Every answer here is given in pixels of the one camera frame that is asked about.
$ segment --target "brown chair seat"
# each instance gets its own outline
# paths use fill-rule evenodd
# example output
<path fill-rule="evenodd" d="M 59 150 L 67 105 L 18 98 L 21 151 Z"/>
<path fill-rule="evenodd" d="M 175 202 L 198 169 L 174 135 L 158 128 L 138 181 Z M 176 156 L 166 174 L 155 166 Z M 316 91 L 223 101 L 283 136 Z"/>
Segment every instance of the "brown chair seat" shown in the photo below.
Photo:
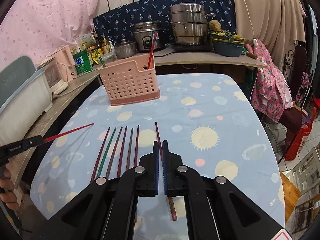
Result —
<path fill-rule="evenodd" d="M 298 134 L 302 127 L 302 112 L 294 107 L 287 108 L 284 110 L 279 123 L 294 134 Z"/>

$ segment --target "tablecloth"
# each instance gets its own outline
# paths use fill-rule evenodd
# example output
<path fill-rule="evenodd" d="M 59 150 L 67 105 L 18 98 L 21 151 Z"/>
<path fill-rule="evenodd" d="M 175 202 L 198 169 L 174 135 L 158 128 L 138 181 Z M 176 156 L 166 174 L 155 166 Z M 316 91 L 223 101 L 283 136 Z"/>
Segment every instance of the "tablecloth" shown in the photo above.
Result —
<path fill-rule="evenodd" d="M 161 140 L 168 140 L 170 151 L 181 155 L 185 165 L 202 176 L 227 177 L 284 226 L 284 193 L 276 157 L 263 126 L 236 82 L 222 74 L 173 74 L 157 78 L 161 91 L 157 100 L 110 106 L 102 86 L 84 101 L 61 132 L 95 124 L 51 145 L 31 186 L 31 199 L 39 211 L 49 219 L 89 184 L 108 127 L 111 131 L 117 127 L 117 135 L 120 127 L 128 126 L 123 173 L 130 129 L 134 128 L 135 137 L 140 125 L 139 159 L 152 152 L 157 122 Z M 106 173 L 115 141 L 116 136 L 102 175 Z M 116 177 L 121 142 L 122 136 L 110 179 Z M 178 220 L 171 221 L 161 169 L 159 195 L 138 200 L 134 239 L 187 240 L 183 197 L 174 198 Z"/>

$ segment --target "wooden handle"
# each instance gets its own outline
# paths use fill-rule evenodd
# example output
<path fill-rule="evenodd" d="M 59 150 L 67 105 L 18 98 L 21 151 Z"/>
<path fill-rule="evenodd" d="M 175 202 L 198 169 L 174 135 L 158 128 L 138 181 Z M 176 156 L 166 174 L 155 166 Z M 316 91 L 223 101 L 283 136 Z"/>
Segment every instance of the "wooden handle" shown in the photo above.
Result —
<path fill-rule="evenodd" d="M 250 52 L 247 52 L 246 55 L 250 58 L 253 58 L 253 59 L 258 59 L 258 56 L 256 54 L 253 54 L 253 53 L 250 53 Z"/>

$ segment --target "human hand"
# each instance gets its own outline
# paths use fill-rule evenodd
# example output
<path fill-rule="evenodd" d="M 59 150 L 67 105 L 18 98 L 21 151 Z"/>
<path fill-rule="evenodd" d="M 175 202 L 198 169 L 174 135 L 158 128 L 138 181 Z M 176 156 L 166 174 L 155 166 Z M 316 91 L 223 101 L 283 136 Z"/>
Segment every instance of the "human hand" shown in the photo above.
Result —
<path fill-rule="evenodd" d="M 3 173 L 4 178 L 0 179 L 0 187 L 8 191 L 6 193 L 0 194 L 0 199 L 4 203 L 6 203 L 8 208 L 17 211 L 20 207 L 17 202 L 17 196 L 15 195 L 15 193 L 13 193 L 14 186 L 12 181 L 10 180 L 11 173 L 7 168 L 4 169 Z"/>

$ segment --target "pink plastic basket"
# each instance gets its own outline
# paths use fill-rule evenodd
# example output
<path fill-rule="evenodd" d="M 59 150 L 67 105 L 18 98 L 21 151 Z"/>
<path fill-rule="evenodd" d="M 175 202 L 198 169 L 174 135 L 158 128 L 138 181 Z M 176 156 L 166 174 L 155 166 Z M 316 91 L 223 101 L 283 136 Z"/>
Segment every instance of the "pink plastic basket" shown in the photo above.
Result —
<path fill-rule="evenodd" d="M 152 55 L 141 54 L 106 64 L 99 68 L 99 75 L 112 106 L 139 103 L 160 97 L 160 90 Z"/>

